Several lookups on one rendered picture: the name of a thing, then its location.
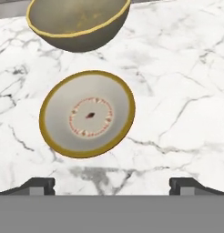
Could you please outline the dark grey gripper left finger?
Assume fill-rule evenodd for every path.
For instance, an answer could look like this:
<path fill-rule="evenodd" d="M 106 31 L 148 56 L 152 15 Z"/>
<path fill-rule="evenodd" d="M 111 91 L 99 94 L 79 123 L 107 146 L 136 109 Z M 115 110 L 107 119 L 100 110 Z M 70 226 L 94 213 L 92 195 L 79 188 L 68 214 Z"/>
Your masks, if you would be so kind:
<path fill-rule="evenodd" d="M 55 184 L 53 177 L 32 177 L 20 187 L 0 192 L 0 196 L 54 196 Z"/>

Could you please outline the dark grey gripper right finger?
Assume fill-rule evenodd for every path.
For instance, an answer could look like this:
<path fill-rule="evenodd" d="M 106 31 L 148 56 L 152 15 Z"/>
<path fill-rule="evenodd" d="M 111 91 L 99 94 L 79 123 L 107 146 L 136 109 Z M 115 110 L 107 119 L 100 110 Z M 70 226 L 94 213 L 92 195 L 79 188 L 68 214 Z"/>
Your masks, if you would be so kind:
<path fill-rule="evenodd" d="M 172 177 L 169 180 L 169 186 L 169 194 L 171 196 L 224 196 L 224 192 L 210 187 L 204 187 L 192 177 Z"/>

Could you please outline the white bowl with gold rim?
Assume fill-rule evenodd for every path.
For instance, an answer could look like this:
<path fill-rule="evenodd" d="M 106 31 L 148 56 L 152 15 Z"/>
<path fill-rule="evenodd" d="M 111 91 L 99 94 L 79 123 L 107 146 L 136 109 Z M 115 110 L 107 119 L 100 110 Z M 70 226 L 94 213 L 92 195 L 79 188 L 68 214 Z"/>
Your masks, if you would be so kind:
<path fill-rule="evenodd" d="M 39 128 L 55 152 L 90 158 L 124 139 L 135 112 L 135 99 L 125 81 L 106 71 L 89 70 L 51 89 L 40 108 Z"/>

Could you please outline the grey bowl with yellow rim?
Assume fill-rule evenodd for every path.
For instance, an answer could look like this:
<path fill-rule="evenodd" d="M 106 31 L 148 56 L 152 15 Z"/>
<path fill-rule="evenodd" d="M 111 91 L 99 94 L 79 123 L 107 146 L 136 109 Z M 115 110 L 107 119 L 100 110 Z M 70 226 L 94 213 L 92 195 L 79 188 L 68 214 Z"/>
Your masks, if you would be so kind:
<path fill-rule="evenodd" d="M 32 0 L 26 21 L 51 46 L 82 53 L 112 40 L 130 5 L 131 0 Z"/>

